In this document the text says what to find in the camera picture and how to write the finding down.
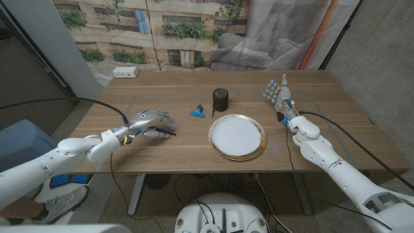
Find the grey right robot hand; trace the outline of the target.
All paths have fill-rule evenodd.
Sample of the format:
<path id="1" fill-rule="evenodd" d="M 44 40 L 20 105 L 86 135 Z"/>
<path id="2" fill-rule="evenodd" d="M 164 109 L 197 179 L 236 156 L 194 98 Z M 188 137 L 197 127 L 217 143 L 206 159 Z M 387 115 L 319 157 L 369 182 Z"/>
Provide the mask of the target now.
<path id="1" fill-rule="evenodd" d="M 263 96 L 274 105 L 277 112 L 283 114 L 287 120 L 292 120 L 299 113 L 294 109 L 294 101 L 291 98 L 290 89 L 287 84 L 287 74 L 284 73 L 281 84 L 277 84 L 273 80 L 267 83 L 267 89 L 263 93 Z"/>

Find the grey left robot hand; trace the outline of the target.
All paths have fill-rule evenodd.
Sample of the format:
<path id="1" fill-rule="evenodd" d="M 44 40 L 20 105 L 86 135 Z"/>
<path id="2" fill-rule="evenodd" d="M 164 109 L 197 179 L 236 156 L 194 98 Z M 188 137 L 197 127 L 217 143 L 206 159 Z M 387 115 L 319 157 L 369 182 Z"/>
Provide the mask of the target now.
<path id="1" fill-rule="evenodd" d="M 128 123 L 113 129 L 113 133 L 122 144 L 130 143 L 140 133 L 148 138 L 169 138 L 170 135 L 175 135 L 169 114 L 155 110 L 137 113 Z"/>

